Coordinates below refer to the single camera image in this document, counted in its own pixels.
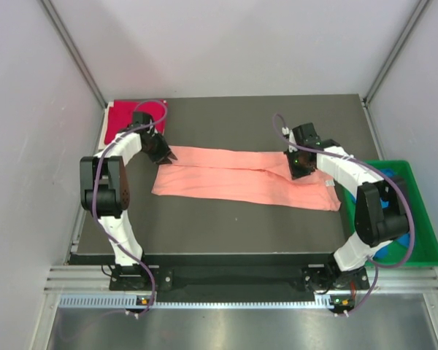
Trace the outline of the salmon pink t shirt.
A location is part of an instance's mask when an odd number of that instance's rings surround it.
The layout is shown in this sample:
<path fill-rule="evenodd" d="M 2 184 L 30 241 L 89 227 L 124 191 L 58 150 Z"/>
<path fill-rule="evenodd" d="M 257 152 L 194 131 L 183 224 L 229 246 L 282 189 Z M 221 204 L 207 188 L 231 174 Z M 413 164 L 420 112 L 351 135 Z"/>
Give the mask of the salmon pink t shirt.
<path fill-rule="evenodd" d="M 158 169 L 154 195 L 244 201 L 338 211 L 334 180 L 322 171 L 292 179 L 282 152 L 173 146 L 177 159 Z"/>

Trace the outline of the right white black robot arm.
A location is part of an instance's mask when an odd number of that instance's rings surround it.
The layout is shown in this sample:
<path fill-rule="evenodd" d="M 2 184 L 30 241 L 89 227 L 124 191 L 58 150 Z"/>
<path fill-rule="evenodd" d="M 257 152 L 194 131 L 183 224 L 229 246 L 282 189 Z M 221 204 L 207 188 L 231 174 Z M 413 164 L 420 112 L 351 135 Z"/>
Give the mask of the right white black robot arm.
<path fill-rule="evenodd" d="M 405 264 L 415 243 L 415 223 L 402 178 L 386 176 L 349 155 L 338 144 L 324 149 L 322 145 L 321 141 L 314 147 L 290 143 L 285 154 L 294 179 L 319 170 L 356 198 L 354 232 L 332 254 L 334 265 L 326 270 L 327 282 L 341 289 L 352 281 L 353 271 L 371 260 L 378 250 L 410 234 L 410 245 L 401 261 L 381 265 L 381 268 L 397 268 Z"/>

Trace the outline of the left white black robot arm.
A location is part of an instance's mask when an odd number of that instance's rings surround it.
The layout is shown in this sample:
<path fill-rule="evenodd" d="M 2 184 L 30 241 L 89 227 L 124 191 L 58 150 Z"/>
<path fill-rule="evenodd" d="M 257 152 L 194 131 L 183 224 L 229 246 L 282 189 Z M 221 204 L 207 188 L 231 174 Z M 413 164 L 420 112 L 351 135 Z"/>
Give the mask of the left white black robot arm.
<path fill-rule="evenodd" d="M 119 133 L 100 152 L 80 160 L 80 201 L 104 230 L 115 253 L 115 264 L 128 267 L 126 281 L 143 289 L 151 279 L 139 263 L 143 248 L 134 236 L 129 217 L 130 191 L 126 166 L 139 153 L 156 165 L 170 164 L 176 156 L 157 131 Z"/>

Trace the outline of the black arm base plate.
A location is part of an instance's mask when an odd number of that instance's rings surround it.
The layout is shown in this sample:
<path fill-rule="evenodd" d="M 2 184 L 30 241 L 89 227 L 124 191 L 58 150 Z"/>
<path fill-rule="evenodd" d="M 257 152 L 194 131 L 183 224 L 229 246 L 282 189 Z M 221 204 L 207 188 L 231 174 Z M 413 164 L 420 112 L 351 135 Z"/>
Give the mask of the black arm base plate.
<path fill-rule="evenodd" d="M 297 291 L 368 289 L 366 269 L 340 272 L 330 254 L 146 254 L 159 292 L 186 287 L 290 287 Z"/>

